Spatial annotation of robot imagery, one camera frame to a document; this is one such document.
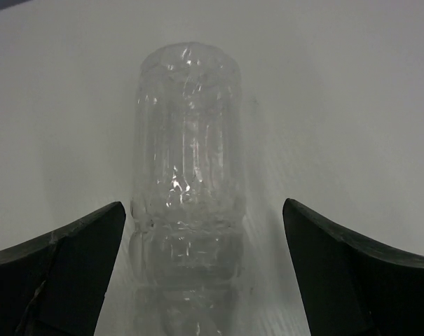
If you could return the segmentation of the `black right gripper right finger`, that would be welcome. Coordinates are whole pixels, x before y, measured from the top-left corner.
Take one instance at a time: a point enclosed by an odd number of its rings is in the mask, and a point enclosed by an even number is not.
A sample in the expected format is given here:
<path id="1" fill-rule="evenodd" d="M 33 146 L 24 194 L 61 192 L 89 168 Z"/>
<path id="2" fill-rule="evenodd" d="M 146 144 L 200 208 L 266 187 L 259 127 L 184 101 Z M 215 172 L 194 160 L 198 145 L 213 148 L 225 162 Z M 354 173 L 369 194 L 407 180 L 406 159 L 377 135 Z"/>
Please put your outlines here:
<path id="1" fill-rule="evenodd" d="M 424 335 L 424 256 L 287 199 L 285 236 L 312 335 Z"/>

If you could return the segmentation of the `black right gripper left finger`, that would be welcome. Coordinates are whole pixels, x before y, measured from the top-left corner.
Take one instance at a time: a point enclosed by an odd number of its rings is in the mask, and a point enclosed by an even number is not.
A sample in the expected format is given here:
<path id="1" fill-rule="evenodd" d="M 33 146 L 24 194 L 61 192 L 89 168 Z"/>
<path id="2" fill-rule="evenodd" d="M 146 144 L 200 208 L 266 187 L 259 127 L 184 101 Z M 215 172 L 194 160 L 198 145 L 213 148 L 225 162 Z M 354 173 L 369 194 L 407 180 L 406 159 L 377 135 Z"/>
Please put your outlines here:
<path id="1" fill-rule="evenodd" d="M 0 251 L 0 335 L 93 335 L 125 220 L 112 202 Z"/>

